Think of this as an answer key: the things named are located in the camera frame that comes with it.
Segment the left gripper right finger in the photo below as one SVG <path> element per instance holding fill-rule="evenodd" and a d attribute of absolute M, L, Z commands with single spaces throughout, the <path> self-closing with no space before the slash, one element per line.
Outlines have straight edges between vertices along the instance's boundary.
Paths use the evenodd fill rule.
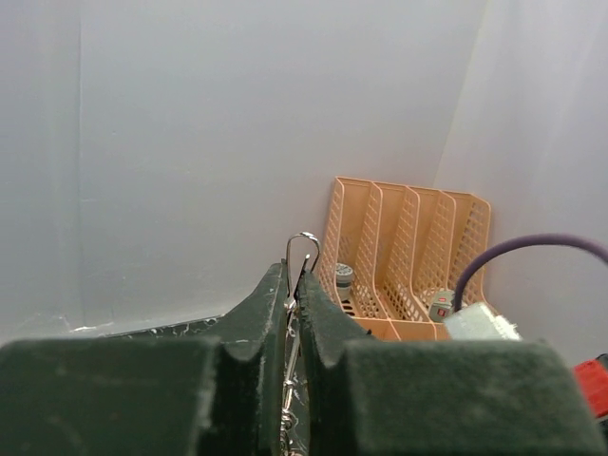
<path fill-rule="evenodd" d="M 603 455 L 573 373 L 543 343 L 382 341 L 300 283 L 312 455 Z"/>

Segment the large silver keyring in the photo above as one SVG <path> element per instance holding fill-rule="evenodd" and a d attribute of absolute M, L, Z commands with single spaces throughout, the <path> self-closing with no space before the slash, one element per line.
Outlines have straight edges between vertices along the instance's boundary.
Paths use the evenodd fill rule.
<path fill-rule="evenodd" d="M 314 248 L 316 249 L 316 255 L 313 260 L 313 265 L 307 268 L 308 263 L 311 259 L 311 255 L 307 254 L 304 257 L 298 279 L 296 283 L 292 281 L 291 274 L 291 246 L 292 242 L 296 238 L 306 238 L 309 240 Z M 316 264 L 320 258 L 321 249 L 318 238 L 310 232 L 300 232 L 289 237 L 286 245 L 285 263 L 287 269 L 287 297 L 284 303 L 286 310 L 286 347 L 290 349 L 289 356 L 287 357 L 283 388 L 282 388 L 282 404 L 280 413 L 280 431 L 279 431 L 279 443 L 280 451 L 282 455 L 294 455 L 291 450 L 290 430 L 293 427 L 295 416 L 292 413 L 292 399 L 295 390 L 295 365 L 300 352 L 300 332 L 298 326 L 298 318 L 300 314 L 300 283 L 307 273 L 312 273 L 316 267 Z"/>

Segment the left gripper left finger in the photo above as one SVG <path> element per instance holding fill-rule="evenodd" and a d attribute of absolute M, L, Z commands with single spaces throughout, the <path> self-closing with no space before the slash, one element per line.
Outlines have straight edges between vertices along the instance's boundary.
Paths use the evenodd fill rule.
<path fill-rule="evenodd" d="M 216 323 L 1 350 L 5 455 L 277 455 L 287 269 Z"/>

